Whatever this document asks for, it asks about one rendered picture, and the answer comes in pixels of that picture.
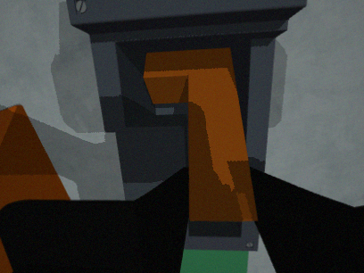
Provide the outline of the orange l-shaped part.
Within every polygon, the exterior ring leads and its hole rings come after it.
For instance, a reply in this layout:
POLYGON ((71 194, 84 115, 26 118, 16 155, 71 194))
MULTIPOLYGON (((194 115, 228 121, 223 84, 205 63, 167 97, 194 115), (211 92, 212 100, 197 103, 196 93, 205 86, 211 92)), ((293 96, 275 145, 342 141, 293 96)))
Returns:
POLYGON ((146 53, 153 103, 188 103, 190 221, 258 221, 230 47, 146 53))

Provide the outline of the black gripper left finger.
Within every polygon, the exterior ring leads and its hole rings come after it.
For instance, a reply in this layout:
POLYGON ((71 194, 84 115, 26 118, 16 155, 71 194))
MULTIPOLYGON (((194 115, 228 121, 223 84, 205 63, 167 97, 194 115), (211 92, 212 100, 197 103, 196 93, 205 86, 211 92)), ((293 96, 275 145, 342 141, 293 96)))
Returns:
POLYGON ((21 264, 180 273, 189 219, 184 167, 135 201, 26 199, 0 209, 12 270, 21 264))

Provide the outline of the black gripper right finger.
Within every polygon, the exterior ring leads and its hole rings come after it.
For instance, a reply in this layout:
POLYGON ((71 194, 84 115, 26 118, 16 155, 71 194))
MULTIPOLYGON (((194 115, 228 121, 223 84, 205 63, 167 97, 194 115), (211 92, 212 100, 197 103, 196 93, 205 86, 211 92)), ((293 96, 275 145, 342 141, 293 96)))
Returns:
POLYGON ((276 273, 364 273, 364 205, 250 172, 254 222, 276 273))

